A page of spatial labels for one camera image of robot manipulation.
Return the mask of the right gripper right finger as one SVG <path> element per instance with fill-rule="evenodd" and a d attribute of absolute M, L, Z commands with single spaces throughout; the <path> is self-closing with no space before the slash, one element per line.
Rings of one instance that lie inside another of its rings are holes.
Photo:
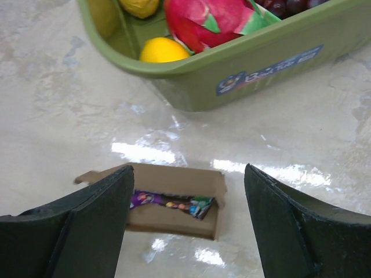
<path fill-rule="evenodd" d="M 251 164 L 244 184 L 265 277 L 370 277 L 370 216 L 316 199 Z"/>

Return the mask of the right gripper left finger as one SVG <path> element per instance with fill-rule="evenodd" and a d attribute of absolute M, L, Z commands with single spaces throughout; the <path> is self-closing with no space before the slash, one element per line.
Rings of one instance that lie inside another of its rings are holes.
<path fill-rule="evenodd" d="M 76 192 L 1 217 L 2 277 L 114 277 L 134 170 L 125 166 Z"/>

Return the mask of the purple candy bar wrapper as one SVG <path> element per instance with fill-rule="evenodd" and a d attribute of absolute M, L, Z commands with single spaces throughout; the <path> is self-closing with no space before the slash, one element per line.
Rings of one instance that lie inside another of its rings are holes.
<path fill-rule="evenodd" d="M 146 204 L 156 204 L 169 209 L 180 210 L 193 218 L 203 220 L 215 201 L 214 197 L 175 195 L 135 189 L 130 210 Z"/>

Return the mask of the brown cardboard paper box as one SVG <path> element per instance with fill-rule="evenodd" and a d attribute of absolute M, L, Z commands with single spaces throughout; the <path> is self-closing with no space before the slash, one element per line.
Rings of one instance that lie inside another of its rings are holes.
<path fill-rule="evenodd" d="M 227 186 L 215 170 L 130 163 L 134 192 L 126 228 L 218 240 Z"/>

